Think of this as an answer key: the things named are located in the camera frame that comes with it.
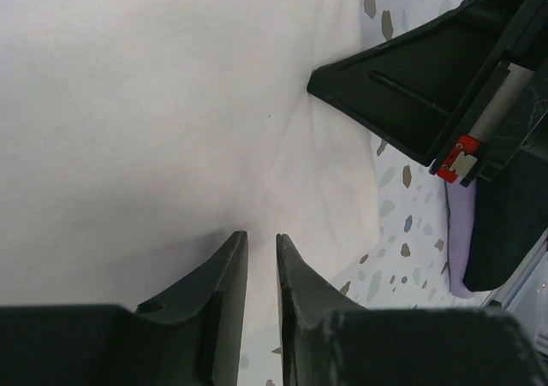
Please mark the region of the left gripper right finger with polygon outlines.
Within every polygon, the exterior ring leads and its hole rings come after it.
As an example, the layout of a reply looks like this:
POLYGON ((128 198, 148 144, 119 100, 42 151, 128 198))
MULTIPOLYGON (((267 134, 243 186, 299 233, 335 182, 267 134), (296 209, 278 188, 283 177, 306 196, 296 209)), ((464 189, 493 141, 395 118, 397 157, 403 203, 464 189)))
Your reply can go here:
POLYGON ((537 385, 539 354, 496 307, 368 310, 278 235, 285 385, 537 385))

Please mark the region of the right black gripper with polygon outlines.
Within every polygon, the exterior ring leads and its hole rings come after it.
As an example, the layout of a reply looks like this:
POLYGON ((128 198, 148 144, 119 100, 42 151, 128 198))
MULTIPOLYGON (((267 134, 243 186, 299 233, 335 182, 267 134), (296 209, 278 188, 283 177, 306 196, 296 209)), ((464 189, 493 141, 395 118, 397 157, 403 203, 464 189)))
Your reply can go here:
POLYGON ((464 0, 307 91, 447 182, 493 180, 547 110, 547 0, 464 0))

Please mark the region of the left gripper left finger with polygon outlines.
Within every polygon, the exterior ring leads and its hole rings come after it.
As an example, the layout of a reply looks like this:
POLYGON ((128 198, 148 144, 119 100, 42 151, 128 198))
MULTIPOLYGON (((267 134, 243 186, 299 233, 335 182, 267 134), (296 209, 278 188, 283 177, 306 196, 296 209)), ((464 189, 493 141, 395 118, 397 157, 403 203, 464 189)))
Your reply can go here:
POLYGON ((234 385, 247 286, 247 234, 141 303, 1 310, 4 385, 234 385))

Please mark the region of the white t-shirt red print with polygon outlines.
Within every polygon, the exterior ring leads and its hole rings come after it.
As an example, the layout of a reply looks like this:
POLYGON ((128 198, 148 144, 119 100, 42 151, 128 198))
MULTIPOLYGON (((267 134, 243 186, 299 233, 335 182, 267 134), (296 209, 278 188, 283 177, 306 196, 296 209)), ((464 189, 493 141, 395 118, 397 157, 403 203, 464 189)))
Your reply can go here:
POLYGON ((1 0, 1 308, 134 312, 247 234, 241 385, 281 380, 276 237, 378 238, 369 133, 307 92, 362 0, 1 0))

